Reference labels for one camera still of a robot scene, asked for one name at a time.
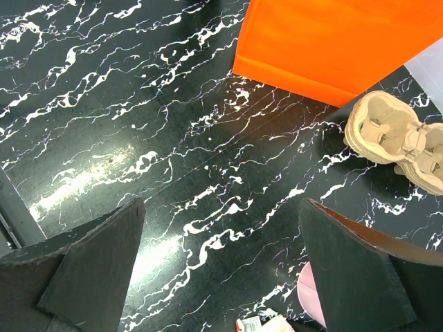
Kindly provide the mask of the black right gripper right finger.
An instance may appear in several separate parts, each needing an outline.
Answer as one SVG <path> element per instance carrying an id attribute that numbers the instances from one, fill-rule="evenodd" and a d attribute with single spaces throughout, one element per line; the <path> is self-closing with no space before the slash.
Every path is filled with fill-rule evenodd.
<path id="1" fill-rule="evenodd" d="M 442 253 L 305 199 L 298 225 L 328 331 L 441 331 Z"/>

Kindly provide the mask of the orange paper bag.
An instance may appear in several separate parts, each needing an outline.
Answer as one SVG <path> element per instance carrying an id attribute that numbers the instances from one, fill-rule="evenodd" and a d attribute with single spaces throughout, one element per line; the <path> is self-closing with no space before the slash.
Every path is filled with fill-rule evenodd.
<path id="1" fill-rule="evenodd" d="M 441 37 L 441 1 L 252 1 L 233 72 L 341 107 Z"/>

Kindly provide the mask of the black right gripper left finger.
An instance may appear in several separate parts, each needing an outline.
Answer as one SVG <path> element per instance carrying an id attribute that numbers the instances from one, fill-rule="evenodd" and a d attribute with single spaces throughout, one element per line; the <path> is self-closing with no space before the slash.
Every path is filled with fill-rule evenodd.
<path id="1" fill-rule="evenodd" d="M 145 220 L 140 198 L 1 258 L 2 331 L 117 331 Z"/>

